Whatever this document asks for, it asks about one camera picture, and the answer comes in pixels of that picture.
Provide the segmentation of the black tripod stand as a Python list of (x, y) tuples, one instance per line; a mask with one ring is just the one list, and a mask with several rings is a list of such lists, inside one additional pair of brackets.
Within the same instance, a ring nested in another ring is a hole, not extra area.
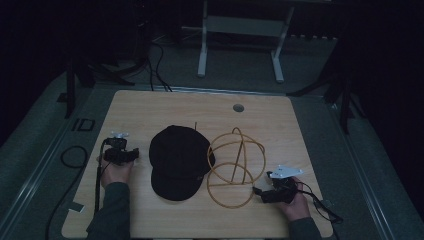
[(353, 88), (352, 72), (343, 72), (341, 70), (325, 70), (323, 69), (318, 79), (300, 90), (287, 93), (287, 96), (301, 97), (307, 93), (328, 84), (328, 89), (323, 95), (324, 102), (327, 104), (335, 104), (341, 99), (339, 125), (345, 134), (349, 133), (348, 119), (350, 116), (350, 104), (359, 111), (359, 115), (364, 117), (364, 113), (359, 109), (358, 105), (351, 98)]

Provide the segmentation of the black metal stand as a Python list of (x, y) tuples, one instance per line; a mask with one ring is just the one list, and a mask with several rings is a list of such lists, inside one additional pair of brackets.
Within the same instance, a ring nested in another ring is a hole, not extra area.
[(60, 100), (66, 103), (65, 118), (71, 117), (76, 107), (76, 81), (78, 78), (83, 85), (93, 87), (94, 82), (88, 80), (88, 75), (97, 72), (106, 79), (120, 85), (133, 86), (132, 82), (123, 79), (123, 76), (139, 70), (143, 64), (136, 63), (133, 66), (121, 70), (112, 71), (100, 63), (92, 61), (90, 58), (71, 58), (66, 65), (66, 92), (60, 95)]

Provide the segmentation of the person's right hand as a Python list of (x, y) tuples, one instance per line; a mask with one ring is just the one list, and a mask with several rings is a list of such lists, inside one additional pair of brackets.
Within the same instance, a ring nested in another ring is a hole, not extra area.
[(300, 219), (309, 218), (311, 216), (308, 202), (303, 195), (303, 185), (299, 183), (299, 179), (294, 177), (297, 182), (296, 186), (298, 192), (290, 203), (279, 202), (276, 207), (286, 216), (289, 222), (297, 221)]

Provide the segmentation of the golden wire hat frame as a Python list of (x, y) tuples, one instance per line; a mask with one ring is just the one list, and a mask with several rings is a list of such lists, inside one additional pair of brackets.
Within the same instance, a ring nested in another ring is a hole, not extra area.
[(206, 189), (219, 206), (237, 209), (254, 197), (267, 164), (265, 147), (238, 127), (215, 137), (207, 150)]

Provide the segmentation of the black baseball cap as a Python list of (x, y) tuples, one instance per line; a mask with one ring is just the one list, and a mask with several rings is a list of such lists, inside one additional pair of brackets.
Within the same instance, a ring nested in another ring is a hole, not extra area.
[(215, 165), (215, 156), (207, 156), (209, 147), (210, 142), (190, 127), (171, 125), (156, 134), (149, 146), (154, 192), (170, 201), (194, 196)]

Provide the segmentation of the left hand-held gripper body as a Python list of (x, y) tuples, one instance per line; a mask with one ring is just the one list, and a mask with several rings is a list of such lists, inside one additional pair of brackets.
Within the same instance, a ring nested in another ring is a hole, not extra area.
[(108, 149), (104, 151), (103, 159), (116, 165), (133, 161), (133, 154), (126, 150), (128, 136), (128, 133), (112, 132), (112, 136), (104, 140)]

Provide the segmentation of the white desk frame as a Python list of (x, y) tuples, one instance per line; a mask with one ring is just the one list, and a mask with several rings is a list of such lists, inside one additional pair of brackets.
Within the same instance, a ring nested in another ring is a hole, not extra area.
[(202, 25), (201, 48), (198, 60), (197, 76), (205, 77), (208, 59), (208, 34), (225, 33), (247, 36), (273, 37), (277, 39), (277, 45), (270, 52), (271, 63), (277, 83), (284, 82), (284, 74), (280, 62), (280, 55), (287, 37), (295, 7), (289, 6), (282, 9), (283, 18), (278, 20), (236, 17), (227, 14), (213, 14), (210, 5), (213, 0), (202, 0)]

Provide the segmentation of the person's left hand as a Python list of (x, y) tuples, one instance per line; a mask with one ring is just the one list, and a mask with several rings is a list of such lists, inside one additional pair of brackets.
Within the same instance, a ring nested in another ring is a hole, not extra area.
[(101, 160), (101, 185), (106, 188), (112, 183), (125, 183), (128, 184), (133, 162), (124, 163), (123, 165), (116, 165), (104, 159)]

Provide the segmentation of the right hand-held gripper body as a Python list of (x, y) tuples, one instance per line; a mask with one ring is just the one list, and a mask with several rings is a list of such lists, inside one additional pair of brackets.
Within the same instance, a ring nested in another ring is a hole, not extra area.
[(259, 196), (263, 203), (291, 203), (298, 192), (295, 176), (302, 174), (298, 168), (278, 165), (273, 171), (267, 172), (267, 177), (271, 181), (272, 189), (261, 191)]

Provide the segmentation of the black floor tape marking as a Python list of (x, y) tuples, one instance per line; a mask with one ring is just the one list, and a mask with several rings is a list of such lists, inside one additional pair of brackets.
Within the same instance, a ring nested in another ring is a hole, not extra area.
[(86, 119), (86, 118), (77, 118), (71, 130), (72, 131), (81, 131), (81, 132), (89, 132), (92, 131), (95, 127), (96, 121), (94, 119)]

